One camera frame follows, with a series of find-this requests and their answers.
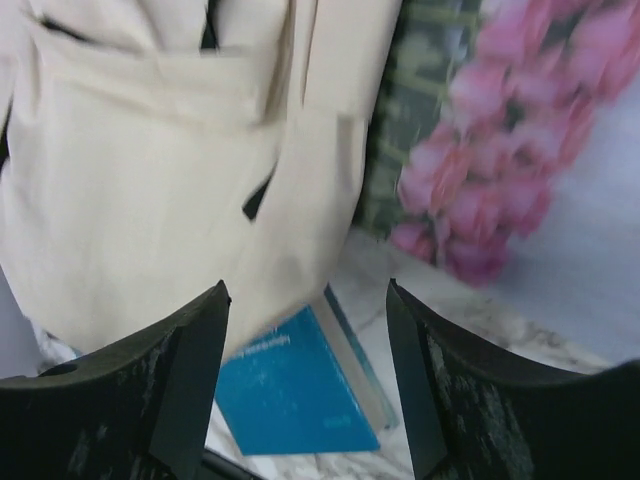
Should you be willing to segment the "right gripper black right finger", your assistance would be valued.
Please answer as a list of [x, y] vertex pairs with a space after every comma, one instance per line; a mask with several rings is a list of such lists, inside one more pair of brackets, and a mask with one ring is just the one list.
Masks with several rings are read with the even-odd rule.
[[418, 479], [635, 479], [639, 364], [580, 374], [511, 353], [395, 282], [386, 317]]

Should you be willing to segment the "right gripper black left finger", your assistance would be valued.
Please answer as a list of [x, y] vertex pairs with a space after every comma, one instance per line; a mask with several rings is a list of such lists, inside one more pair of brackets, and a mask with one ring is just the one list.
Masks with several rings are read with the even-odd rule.
[[230, 304], [218, 282], [100, 350], [2, 380], [2, 478], [197, 478]]

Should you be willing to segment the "beige canvas student bag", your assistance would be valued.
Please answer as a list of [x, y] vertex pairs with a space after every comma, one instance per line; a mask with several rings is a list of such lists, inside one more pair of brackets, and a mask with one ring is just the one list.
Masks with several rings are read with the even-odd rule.
[[85, 353], [224, 283], [231, 355], [323, 292], [396, 1], [5, 1], [1, 267]]

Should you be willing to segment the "white flower cover book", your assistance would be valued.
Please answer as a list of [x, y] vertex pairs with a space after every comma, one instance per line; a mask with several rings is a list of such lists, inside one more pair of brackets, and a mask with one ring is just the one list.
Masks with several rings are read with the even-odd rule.
[[611, 364], [639, 355], [639, 5], [405, 1], [359, 227]]

